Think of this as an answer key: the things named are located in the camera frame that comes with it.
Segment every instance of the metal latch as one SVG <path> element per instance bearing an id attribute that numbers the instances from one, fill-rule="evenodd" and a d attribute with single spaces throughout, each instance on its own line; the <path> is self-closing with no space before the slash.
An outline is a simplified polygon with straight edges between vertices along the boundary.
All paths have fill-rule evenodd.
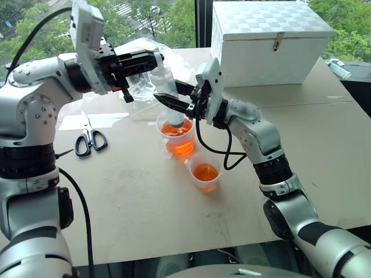
<path id="1" fill-rule="evenodd" d="M 273 43 L 273 51 L 277 51 L 277 49 L 281 45 L 281 42 L 282 42 L 282 39 L 283 39 L 283 35 L 284 34 L 285 34 L 285 32 L 278 32 L 277 33 L 276 40 Z"/>

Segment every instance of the black scissor handle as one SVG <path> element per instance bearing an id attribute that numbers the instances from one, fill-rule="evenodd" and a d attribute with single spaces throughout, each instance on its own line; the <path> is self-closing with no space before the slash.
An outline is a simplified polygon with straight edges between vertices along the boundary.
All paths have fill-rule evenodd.
<path id="1" fill-rule="evenodd" d="M 91 130 L 90 135 L 92 136 L 92 146 L 96 151 L 100 151 L 108 145 L 106 137 L 99 130 L 96 129 Z M 103 144 L 101 144 L 100 146 L 97 145 L 96 136 L 100 136 L 103 139 Z"/>
<path id="2" fill-rule="evenodd" d="M 80 152 L 79 151 L 79 145 L 80 145 L 81 141 L 84 141 L 84 143 L 85 143 L 85 147 L 86 147 L 85 152 Z M 79 135 L 79 137 L 77 137 L 76 142 L 75 142 L 75 153 L 76 153 L 77 156 L 90 155 L 91 151 L 90 151 L 89 139 L 88 139 L 88 137 L 86 136 L 85 133 L 82 133 L 82 134 Z"/>

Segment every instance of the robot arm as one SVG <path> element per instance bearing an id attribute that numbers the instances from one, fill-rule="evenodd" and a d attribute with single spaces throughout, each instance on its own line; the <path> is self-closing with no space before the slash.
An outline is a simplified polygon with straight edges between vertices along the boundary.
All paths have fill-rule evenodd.
<path id="1" fill-rule="evenodd" d="M 346 230 L 319 222 L 299 178 L 292 173 L 281 147 L 277 128 L 263 118 L 258 107 L 222 97 L 223 77 L 219 62 L 212 59 L 200 66 L 198 86 L 177 83 L 179 93 L 192 102 L 156 95 L 166 106 L 224 129 L 238 138 L 260 180 L 260 190 L 269 199 L 263 206 L 273 232 L 293 240 L 323 277 L 368 277 L 371 273 L 370 245 Z"/>
<path id="2" fill-rule="evenodd" d="M 61 230 L 73 221 L 53 150 L 60 108 L 94 90 L 121 89 L 127 76 L 153 70 L 153 52 L 116 55 L 102 38 L 103 18 L 74 1 L 71 36 L 77 53 L 20 65 L 0 88 L 0 277 L 76 277 Z"/>

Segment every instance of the plastic bag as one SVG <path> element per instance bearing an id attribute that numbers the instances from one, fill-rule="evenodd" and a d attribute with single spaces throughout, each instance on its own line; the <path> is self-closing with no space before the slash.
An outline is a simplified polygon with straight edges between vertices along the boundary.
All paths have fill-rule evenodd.
<path id="1" fill-rule="evenodd" d="M 139 38 L 115 48 L 116 54 L 125 54 L 139 50 L 159 51 L 164 56 L 164 63 L 171 68 L 173 76 L 183 82 L 189 82 L 195 75 L 194 69 L 185 59 L 166 45 L 148 38 Z M 164 109 L 153 94 L 155 86 L 151 83 L 150 73 L 133 75 L 127 78 L 130 85 L 129 93 L 134 102 L 129 104 L 129 113 L 132 120 L 155 120 L 157 115 Z"/>

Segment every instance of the cup rim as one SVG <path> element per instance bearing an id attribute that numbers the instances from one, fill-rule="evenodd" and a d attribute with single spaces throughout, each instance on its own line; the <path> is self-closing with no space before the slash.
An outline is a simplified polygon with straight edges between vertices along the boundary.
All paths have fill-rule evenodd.
<path id="1" fill-rule="evenodd" d="M 192 157 L 188 160 L 188 162 L 187 162 L 187 170 L 188 170 L 188 172 L 192 175 L 192 177 L 193 178 L 195 178 L 198 182 L 201 182 L 201 183 L 211 183 L 211 182 L 214 182 L 214 181 L 217 181 L 218 179 L 219 179 L 219 177 L 222 175 L 222 173 L 223 173 L 223 171 L 222 171 L 222 169 L 221 169 L 221 167 L 220 167 L 220 165 L 219 165 L 219 170 L 218 170 L 218 175 L 214 178 L 214 179 L 212 179 L 212 180 L 210 180 L 210 181 L 201 181 L 200 179 L 198 179 L 198 178 L 196 178 L 194 175 L 193 175 L 193 172 L 191 171 L 191 167 L 190 167 L 190 161 L 191 161 L 191 159 L 194 157 L 194 156 L 197 156 L 197 155 L 199 155 L 199 156 L 210 156 L 210 157 L 212 157 L 209 153 L 203 153 L 203 152 L 196 152 L 196 153 L 194 153 L 193 155 L 192 155 Z"/>
<path id="2" fill-rule="evenodd" d="M 158 130 L 158 132 L 161 133 L 161 135 L 165 136 L 165 137 L 169 137 L 169 138 L 180 138 L 184 135 L 187 135 L 189 132 L 192 132 L 194 130 L 194 127 L 195 127 L 195 119 L 193 120 L 190 120 L 189 118 L 184 118 L 185 120 L 189 120 L 191 123 L 192 123 L 192 127 L 189 129 L 189 131 L 187 131 L 186 133 L 182 134 L 182 135 L 179 135 L 179 136 L 169 136 L 169 135 L 166 135 L 165 133 L 163 133 L 159 128 L 158 128 L 158 124 L 157 124 L 157 121 L 158 121 L 158 118 L 160 117 L 161 114 L 164 114 L 166 113 L 165 111 L 161 112 L 158 116 L 157 116 L 157 119 L 156 119 L 156 128 Z"/>

